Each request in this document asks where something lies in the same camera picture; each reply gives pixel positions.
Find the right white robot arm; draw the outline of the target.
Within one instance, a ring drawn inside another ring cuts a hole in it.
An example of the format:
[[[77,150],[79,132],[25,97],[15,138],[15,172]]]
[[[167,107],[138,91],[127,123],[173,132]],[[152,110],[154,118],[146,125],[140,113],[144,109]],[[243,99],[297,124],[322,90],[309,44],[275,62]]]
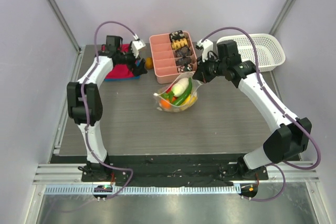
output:
[[[233,40],[219,41],[217,52],[210,40],[200,40],[196,48],[202,51],[193,79],[208,83],[223,76],[244,93],[266,120],[271,135],[261,147],[240,157],[237,173],[250,179],[256,170],[278,164],[304,152],[312,124],[308,118],[298,118],[273,93],[257,68],[256,61],[242,61],[238,46]]]

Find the red apple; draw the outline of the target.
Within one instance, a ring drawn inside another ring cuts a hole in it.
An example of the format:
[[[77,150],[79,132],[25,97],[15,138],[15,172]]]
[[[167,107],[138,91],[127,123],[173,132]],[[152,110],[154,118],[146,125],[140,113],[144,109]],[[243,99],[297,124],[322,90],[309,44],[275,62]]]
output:
[[[176,99],[174,92],[172,91],[172,86],[170,86],[165,92],[165,99],[168,100],[170,103]]]

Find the yellow banana bunch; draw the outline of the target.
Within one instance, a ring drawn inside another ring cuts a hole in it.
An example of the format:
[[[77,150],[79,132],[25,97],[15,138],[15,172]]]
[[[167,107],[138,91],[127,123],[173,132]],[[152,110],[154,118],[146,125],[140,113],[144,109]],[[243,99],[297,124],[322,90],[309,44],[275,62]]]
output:
[[[198,97],[197,94],[194,95],[189,95],[184,102],[181,104],[181,109],[182,111],[188,109],[189,107],[191,107],[196,101],[197,101]]]

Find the orange fruit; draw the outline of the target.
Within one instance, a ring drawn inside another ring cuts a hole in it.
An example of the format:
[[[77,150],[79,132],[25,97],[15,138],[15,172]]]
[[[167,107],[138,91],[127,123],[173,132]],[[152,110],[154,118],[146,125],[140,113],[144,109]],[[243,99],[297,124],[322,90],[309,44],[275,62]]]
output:
[[[161,99],[160,106],[165,110],[169,110],[172,107],[172,104],[169,102],[169,100]]]

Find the brown kiwi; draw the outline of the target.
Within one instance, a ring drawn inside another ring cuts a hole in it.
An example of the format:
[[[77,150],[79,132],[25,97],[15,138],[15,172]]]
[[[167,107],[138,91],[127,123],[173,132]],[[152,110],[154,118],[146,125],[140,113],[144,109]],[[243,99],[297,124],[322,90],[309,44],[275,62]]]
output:
[[[146,67],[146,69],[148,69],[148,70],[154,68],[153,60],[152,60],[151,57],[147,57],[147,58],[145,59],[145,67]]]

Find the clear polka dot zip bag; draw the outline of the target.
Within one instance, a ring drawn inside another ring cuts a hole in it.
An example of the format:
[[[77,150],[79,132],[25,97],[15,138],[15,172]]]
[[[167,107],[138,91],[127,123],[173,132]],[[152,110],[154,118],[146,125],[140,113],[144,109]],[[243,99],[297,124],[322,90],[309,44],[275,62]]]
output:
[[[197,90],[202,85],[193,79],[193,72],[180,74],[170,85],[153,94],[157,109],[165,112],[182,112],[198,100]]]

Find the white radish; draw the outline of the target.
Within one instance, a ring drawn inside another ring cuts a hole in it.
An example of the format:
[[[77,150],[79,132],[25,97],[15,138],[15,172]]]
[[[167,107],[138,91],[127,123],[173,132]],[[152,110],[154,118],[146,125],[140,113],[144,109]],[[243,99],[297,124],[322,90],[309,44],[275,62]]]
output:
[[[176,98],[180,97],[188,88],[189,80],[188,78],[182,78],[178,82],[172,85],[172,91]]]

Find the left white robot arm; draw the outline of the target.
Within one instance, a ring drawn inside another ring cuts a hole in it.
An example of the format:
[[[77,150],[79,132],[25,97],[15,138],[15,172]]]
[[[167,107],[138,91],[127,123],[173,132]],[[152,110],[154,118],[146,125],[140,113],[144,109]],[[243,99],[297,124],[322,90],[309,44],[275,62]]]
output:
[[[101,135],[103,105],[99,88],[117,66],[126,66],[136,77],[147,73],[145,60],[140,58],[145,43],[135,35],[128,50],[123,51],[122,41],[120,36],[107,36],[105,44],[95,47],[95,58],[86,73],[67,84],[68,115],[80,129],[87,151],[87,163],[82,171],[102,182],[111,177],[113,168]]]

